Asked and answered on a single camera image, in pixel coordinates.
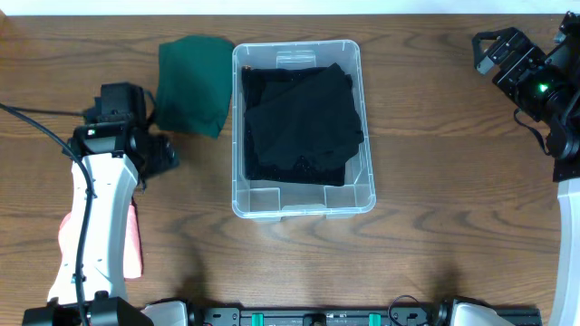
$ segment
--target green towel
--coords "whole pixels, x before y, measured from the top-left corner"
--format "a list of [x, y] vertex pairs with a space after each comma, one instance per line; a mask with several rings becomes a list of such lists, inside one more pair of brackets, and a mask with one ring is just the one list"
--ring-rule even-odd
[[233, 49], [226, 40], [195, 35], [159, 46], [160, 129], [218, 137], [232, 95]]

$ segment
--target white wall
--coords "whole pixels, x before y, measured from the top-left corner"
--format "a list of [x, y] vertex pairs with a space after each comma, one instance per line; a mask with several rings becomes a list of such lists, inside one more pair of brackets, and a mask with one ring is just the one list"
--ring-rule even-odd
[[0, 0], [8, 15], [563, 14], [580, 0]]

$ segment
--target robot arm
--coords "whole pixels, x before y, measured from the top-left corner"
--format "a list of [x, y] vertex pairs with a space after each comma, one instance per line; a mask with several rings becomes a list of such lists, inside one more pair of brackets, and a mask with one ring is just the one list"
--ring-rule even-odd
[[550, 326], [580, 325], [580, 178], [558, 185], [562, 238]]
[[[493, 44], [484, 52], [485, 40]], [[562, 238], [549, 325], [580, 325], [580, 17], [565, 15], [559, 45], [548, 55], [514, 27], [479, 33], [472, 42], [476, 70], [486, 74], [499, 66], [493, 82], [519, 107], [516, 122], [524, 125], [516, 117], [522, 110], [550, 128], [544, 145], [539, 132], [526, 126], [555, 159], [553, 179], [559, 183]]]
[[[127, 300], [122, 270], [123, 248], [127, 211], [139, 175], [127, 156], [115, 158], [109, 153], [89, 155], [82, 158], [82, 163], [91, 175], [95, 194], [82, 260], [84, 293], [90, 301], [98, 292]], [[84, 177], [76, 164], [72, 165], [72, 179], [74, 198], [68, 223], [69, 227], [74, 228], [73, 232], [79, 234], [86, 194]], [[69, 245], [76, 248], [78, 238]], [[75, 251], [63, 253], [56, 281], [48, 293], [48, 302], [77, 302], [75, 286], [71, 282], [75, 263]]]

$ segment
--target wood grain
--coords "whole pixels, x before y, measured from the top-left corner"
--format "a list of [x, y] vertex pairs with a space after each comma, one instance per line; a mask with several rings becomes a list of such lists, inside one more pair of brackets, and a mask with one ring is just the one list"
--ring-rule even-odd
[[[559, 15], [9, 17], [0, 99], [80, 110], [102, 83], [155, 90], [160, 43], [353, 39], [362, 68], [377, 206], [349, 220], [255, 224], [231, 210], [231, 120], [217, 140], [174, 134], [179, 169], [136, 194], [145, 271], [130, 302], [181, 295], [245, 306], [387, 305], [461, 294], [535, 304], [547, 321], [559, 211], [552, 164], [473, 69], [471, 36], [518, 26], [552, 48]], [[75, 118], [34, 116], [63, 138]], [[70, 160], [0, 116], [0, 324], [41, 306], [60, 262]]]

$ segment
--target black fabric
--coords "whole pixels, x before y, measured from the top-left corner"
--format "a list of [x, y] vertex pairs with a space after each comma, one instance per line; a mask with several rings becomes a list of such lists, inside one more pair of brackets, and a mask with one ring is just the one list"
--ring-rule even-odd
[[363, 142], [353, 82], [337, 64], [242, 71], [248, 179], [342, 186]]

